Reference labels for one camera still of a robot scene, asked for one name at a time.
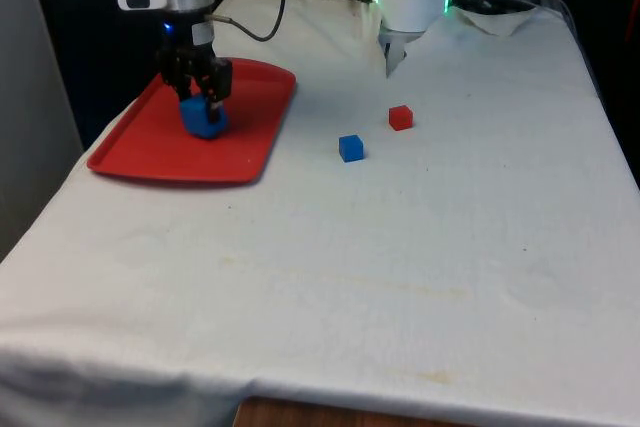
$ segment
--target table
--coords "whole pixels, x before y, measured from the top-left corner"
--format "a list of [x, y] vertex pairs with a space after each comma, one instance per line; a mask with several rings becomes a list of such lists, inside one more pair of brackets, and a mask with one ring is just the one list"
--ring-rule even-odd
[[249, 399], [238, 408], [233, 427], [462, 427], [431, 420], [336, 409], [311, 404]]
[[[221, 13], [267, 31], [277, 4]], [[217, 26], [220, 55], [298, 76], [259, 183], [76, 166], [0, 267], [0, 421], [230, 425], [263, 396], [640, 425], [640, 196], [566, 26], [452, 13], [385, 80], [361, 14], [290, 0], [268, 44]], [[352, 133], [368, 158], [345, 165]]]

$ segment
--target small red cube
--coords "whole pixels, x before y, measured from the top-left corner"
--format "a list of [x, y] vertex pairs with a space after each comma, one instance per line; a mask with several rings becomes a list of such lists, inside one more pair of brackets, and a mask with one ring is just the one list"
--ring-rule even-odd
[[413, 127], [413, 111], [406, 105], [389, 109], [389, 125], [393, 130], [406, 130]]

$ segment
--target blue cube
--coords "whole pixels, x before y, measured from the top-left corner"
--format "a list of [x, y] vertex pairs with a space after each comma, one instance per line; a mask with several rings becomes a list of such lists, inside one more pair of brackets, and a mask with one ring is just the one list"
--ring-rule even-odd
[[364, 144], [357, 135], [340, 137], [338, 144], [340, 156], [345, 162], [355, 162], [364, 159]]
[[216, 122], [209, 120], [207, 112], [207, 101], [202, 95], [196, 95], [190, 99], [180, 102], [180, 115], [185, 129], [191, 135], [201, 139], [213, 139], [227, 128], [229, 119], [220, 107], [220, 118]]

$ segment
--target red tray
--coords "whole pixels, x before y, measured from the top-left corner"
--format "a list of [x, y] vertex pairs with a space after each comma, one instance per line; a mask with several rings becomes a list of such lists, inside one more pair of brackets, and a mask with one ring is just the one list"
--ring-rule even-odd
[[252, 60], [233, 60], [225, 101], [229, 128], [202, 140], [182, 125], [178, 98], [160, 76], [89, 158], [94, 172], [135, 179], [248, 183], [262, 174], [293, 96], [296, 77]]

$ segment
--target white tablecloth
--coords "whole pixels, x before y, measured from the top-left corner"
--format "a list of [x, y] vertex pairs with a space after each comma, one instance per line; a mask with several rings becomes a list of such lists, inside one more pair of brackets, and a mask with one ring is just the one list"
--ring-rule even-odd
[[[222, 13], [267, 31], [277, 3]], [[225, 425], [251, 395], [640, 425], [640, 196], [565, 25], [452, 14], [386, 80], [361, 24], [289, 0], [268, 44], [217, 27], [219, 54], [298, 76], [255, 185], [78, 164], [0, 267], [0, 425]]]

